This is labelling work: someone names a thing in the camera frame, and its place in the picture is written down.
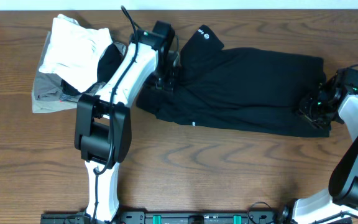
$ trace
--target wooden table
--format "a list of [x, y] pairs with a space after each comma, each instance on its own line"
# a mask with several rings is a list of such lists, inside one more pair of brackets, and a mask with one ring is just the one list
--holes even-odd
[[[75, 110], [32, 114], [36, 66], [59, 13], [127, 42], [121, 11], [0, 12], [0, 223], [38, 223], [43, 212], [84, 209], [88, 175], [74, 148]], [[358, 11], [131, 11], [151, 29], [173, 24], [182, 47], [206, 24], [225, 48], [324, 58], [328, 77], [358, 63]], [[132, 146], [121, 165], [121, 205], [166, 210], [278, 207], [328, 186], [351, 140], [333, 124], [331, 137], [305, 139], [193, 126], [132, 110]]]

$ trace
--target black cloth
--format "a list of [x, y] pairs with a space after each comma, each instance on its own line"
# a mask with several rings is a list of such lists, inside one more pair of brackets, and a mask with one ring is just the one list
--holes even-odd
[[[104, 82], [107, 83], [112, 75], [116, 72], [118, 67], [121, 64], [121, 53], [118, 50], [115, 44], [109, 45], [106, 51], [104, 52], [103, 57], [99, 60], [98, 63], [98, 83]], [[68, 84], [65, 80], [62, 80], [60, 86], [62, 87], [62, 92], [70, 96], [78, 96], [83, 93], [88, 93], [92, 90], [93, 86], [90, 86], [85, 92], [80, 93], [76, 88]]]
[[179, 84], [172, 95], [144, 88], [137, 106], [178, 124], [299, 137], [328, 137], [295, 111], [326, 81], [323, 59], [253, 48], [222, 50], [201, 26], [181, 50]]

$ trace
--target white cloth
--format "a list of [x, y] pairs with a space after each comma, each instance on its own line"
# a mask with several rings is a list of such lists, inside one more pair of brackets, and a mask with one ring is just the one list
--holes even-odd
[[85, 29], [72, 18], [59, 14], [53, 19], [52, 36], [42, 73], [56, 73], [79, 92], [98, 81], [98, 63], [112, 44], [108, 28]]

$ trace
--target gray cloth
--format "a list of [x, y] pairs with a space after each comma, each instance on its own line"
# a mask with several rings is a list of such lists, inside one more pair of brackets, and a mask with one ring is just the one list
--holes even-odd
[[[31, 93], [33, 113], [53, 113], [61, 110], [75, 109], [77, 107], [76, 102], [81, 97], [81, 95], [70, 96], [64, 94], [62, 92], [62, 87], [60, 86], [62, 79], [57, 74], [39, 72], [40, 66], [44, 63], [44, 57], [50, 42], [50, 34], [51, 32], [48, 32], [44, 49], [35, 73], [33, 90]], [[120, 42], [114, 42], [114, 44], [120, 53], [124, 55], [126, 46]], [[104, 85], [105, 83], [96, 83], [92, 90], [87, 94], [94, 95]]]

